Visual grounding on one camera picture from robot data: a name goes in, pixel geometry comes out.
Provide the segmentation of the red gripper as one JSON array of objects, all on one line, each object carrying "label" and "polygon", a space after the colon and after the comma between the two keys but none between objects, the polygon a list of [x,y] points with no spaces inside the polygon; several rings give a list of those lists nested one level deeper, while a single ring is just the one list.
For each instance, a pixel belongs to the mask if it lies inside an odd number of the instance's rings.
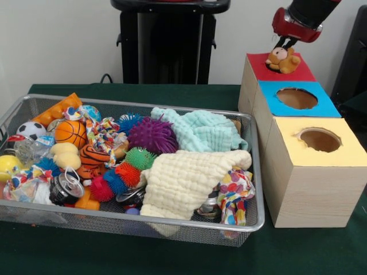
[{"label": "red gripper", "polygon": [[285,44],[286,50],[293,47],[298,41],[306,43],[314,42],[321,35],[323,29],[322,24],[315,29],[302,25],[293,19],[288,10],[283,7],[280,7],[276,11],[272,21],[272,27],[274,33],[280,36],[274,48],[282,48],[286,38],[289,38],[288,43]]}]

